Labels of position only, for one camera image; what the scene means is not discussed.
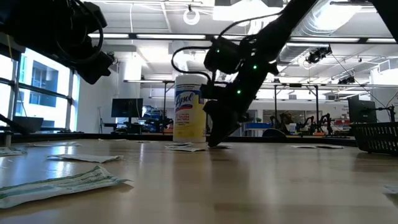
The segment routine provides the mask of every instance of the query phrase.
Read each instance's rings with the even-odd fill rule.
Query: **workbench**
[[[0,157],[0,187],[89,171],[100,165],[133,182],[0,210],[20,223],[396,223],[383,185],[398,185],[398,160],[355,147],[296,149],[232,143],[181,152],[169,142],[74,140],[82,146],[30,147]],[[23,148],[25,144],[15,144]],[[97,164],[46,160],[48,154],[123,155]]]

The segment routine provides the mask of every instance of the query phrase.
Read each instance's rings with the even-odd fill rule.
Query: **white paper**
[[[291,146],[297,149],[316,149],[316,146]]]
[[[99,141],[128,141],[127,139],[98,139]]]
[[[0,147],[0,156],[21,156],[21,155],[26,155],[26,152],[13,147]]]
[[[84,154],[59,154],[59,155],[48,155],[47,158],[56,157],[62,159],[76,159],[80,161],[88,161],[88,162],[108,162],[114,160],[121,160],[123,156],[94,156],[94,155],[84,155]]]
[[[0,188],[0,208],[10,208],[34,200],[119,185],[126,181],[129,180],[115,177],[105,168],[96,166],[93,170],[74,176]]]
[[[343,149],[344,148],[343,146],[321,146],[321,145],[319,145],[317,147],[322,148],[322,149]]]
[[[398,186],[385,185],[384,195],[398,207]]]
[[[137,143],[158,143],[158,141],[135,141]]]
[[[398,186],[393,186],[393,185],[385,185],[384,186],[390,193],[390,194],[398,194]]]
[[[81,146],[77,142],[64,142],[64,143],[28,143],[30,147],[53,147],[53,146]]]
[[[199,149],[199,148],[194,148],[194,147],[173,147],[173,148],[169,148],[169,150],[186,151],[186,152],[197,152],[197,151],[205,151],[206,149]]]
[[[166,148],[190,147],[193,146],[192,142],[174,142],[166,145]]]

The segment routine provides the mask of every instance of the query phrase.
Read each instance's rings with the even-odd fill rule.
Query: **black basket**
[[[351,124],[351,128],[360,150],[398,156],[398,122]]]

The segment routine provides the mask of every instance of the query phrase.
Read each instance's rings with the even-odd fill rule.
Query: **computer monitor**
[[[352,123],[376,123],[376,104],[373,101],[348,98],[349,120]]]
[[[112,100],[112,114],[113,118],[140,118],[142,116],[142,105],[144,100],[142,98],[136,99],[113,99]]]

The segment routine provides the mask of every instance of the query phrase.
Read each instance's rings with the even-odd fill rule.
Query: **yellow label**
[[[202,138],[206,133],[205,101],[197,85],[177,85],[175,92],[175,138]]]

